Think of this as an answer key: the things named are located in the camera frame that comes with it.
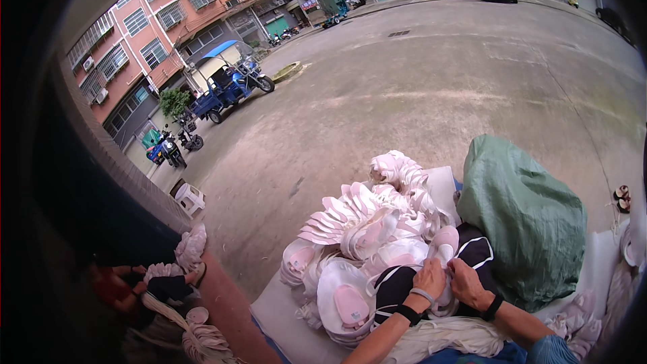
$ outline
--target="tire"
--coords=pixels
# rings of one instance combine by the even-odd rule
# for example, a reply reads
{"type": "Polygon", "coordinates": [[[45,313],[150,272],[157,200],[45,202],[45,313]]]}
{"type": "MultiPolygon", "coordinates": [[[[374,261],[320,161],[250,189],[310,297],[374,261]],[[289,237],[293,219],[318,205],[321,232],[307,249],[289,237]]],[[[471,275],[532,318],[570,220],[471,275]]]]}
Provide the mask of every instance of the tire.
{"type": "Polygon", "coordinates": [[[186,169],[186,161],[184,161],[184,157],[182,155],[177,156],[177,163],[178,166],[182,165],[186,169]]]}
{"type": "Polygon", "coordinates": [[[267,84],[267,86],[265,88],[263,88],[263,86],[258,86],[258,88],[263,90],[263,92],[272,93],[274,91],[274,82],[269,77],[263,76],[263,77],[259,78],[258,81],[259,82],[264,82],[264,83],[267,84]]]}
{"type": "Polygon", "coordinates": [[[205,145],[205,141],[202,139],[201,136],[199,135],[194,135],[193,136],[193,149],[192,150],[199,150],[205,145]]]}
{"type": "Polygon", "coordinates": [[[209,110],[209,111],[206,112],[206,115],[214,123],[216,123],[216,124],[222,123],[222,116],[216,110],[209,110]]]}

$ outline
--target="shop sign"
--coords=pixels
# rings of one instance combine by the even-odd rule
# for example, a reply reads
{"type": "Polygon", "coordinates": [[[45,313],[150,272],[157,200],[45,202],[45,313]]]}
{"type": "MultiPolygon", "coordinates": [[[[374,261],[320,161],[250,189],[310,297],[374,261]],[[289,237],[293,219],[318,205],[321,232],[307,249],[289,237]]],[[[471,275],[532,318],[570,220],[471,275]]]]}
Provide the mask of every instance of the shop sign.
{"type": "Polygon", "coordinates": [[[301,8],[305,11],[308,9],[312,9],[313,7],[317,6],[319,2],[317,0],[308,0],[307,2],[304,2],[301,4],[301,8]]]}

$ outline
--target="road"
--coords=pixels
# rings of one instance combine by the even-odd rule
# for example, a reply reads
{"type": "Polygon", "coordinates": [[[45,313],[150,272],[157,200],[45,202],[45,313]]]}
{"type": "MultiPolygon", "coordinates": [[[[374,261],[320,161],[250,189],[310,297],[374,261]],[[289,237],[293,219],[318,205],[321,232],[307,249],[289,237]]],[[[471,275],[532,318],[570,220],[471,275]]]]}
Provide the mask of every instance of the road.
{"type": "Polygon", "coordinates": [[[473,137],[506,138],[583,199],[591,232],[616,219],[610,191],[640,180],[643,62],[618,34],[568,12],[405,5],[282,45],[263,71],[294,61],[304,70],[274,93],[200,124],[205,147],[186,170],[153,178],[164,187],[181,175],[206,193],[194,222],[250,300],[321,198],[364,181],[370,159],[391,149],[449,165],[460,181],[473,137]],[[388,37],[398,31],[409,33],[388,37]]]}

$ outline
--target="wrist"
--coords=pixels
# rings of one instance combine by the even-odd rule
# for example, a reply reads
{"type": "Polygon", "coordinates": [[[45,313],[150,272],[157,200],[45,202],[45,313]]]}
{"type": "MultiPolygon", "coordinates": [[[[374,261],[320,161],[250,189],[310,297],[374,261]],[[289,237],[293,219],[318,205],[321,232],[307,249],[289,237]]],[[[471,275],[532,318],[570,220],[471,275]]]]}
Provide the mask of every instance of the wrist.
{"type": "Polygon", "coordinates": [[[483,290],[483,293],[479,297],[477,297],[473,308],[479,312],[487,311],[492,302],[494,302],[495,296],[496,295],[494,295],[492,292],[483,290]]]}
{"type": "Polygon", "coordinates": [[[403,305],[407,305],[409,308],[416,311],[416,313],[422,313],[427,308],[429,308],[429,300],[422,295],[418,294],[409,294],[404,300],[403,305]]]}

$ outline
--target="manhole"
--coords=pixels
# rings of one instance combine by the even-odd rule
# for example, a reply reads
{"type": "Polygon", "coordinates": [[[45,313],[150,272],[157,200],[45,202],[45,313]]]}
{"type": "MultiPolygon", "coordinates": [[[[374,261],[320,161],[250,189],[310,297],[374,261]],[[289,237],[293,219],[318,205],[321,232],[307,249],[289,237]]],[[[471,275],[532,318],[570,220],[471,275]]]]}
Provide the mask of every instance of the manhole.
{"type": "Polygon", "coordinates": [[[393,36],[407,35],[407,34],[409,34],[409,31],[411,31],[411,30],[398,31],[396,33],[391,33],[391,34],[389,34],[389,38],[391,38],[393,36]]]}

